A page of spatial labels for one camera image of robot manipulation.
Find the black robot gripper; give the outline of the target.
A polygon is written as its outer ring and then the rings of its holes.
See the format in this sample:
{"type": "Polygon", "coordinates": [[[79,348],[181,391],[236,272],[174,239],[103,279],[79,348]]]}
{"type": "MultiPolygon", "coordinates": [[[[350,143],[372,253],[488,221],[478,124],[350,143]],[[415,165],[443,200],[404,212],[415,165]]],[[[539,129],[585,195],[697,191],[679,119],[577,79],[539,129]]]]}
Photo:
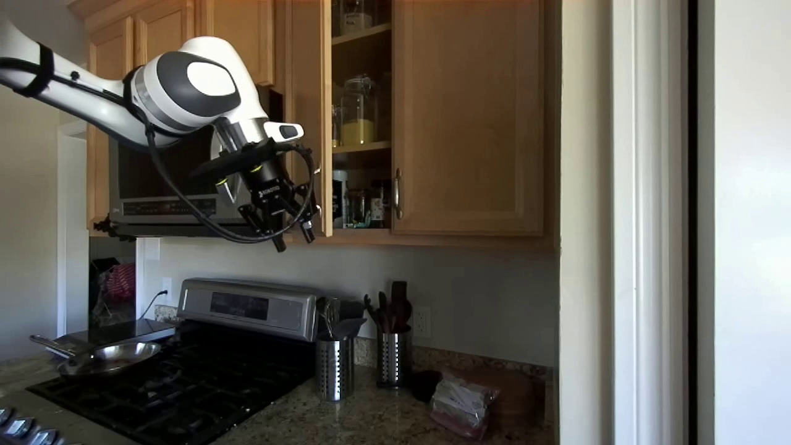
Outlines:
{"type": "Polygon", "coordinates": [[[215,126],[220,153],[193,170],[193,180],[223,185],[239,179],[247,199],[236,204],[236,212],[256,234],[271,234],[276,253],[287,250],[281,233],[299,228],[304,243],[313,243],[313,160],[302,145],[304,129],[287,122],[256,119],[251,129],[215,126]],[[294,153],[308,179],[294,184],[284,169],[284,155],[294,153]]]}

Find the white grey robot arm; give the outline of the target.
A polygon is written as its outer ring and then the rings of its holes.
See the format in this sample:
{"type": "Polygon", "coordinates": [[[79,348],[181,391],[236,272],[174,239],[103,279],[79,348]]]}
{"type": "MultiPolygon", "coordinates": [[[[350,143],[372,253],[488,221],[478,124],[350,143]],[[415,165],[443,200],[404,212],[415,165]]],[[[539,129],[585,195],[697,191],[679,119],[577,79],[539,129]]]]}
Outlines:
{"type": "Polygon", "coordinates": [[[304,126],[263,112],[251,75],[223,38],[190,38],[122,79],[105,79],[0,17],[0,84],[146,152],[160,180],[213,234],[245,244],[271,243],[276,253],[292,231],[313,239],[313,159],[302,145],[304,126]],[[234,211],[245,233],[200,211],[160,160],[166,149],[205,129],[220,143],[220,155],[198,165],[193,179],[213,185],[231,176],[241,180],[247,199],[234,211]]]}

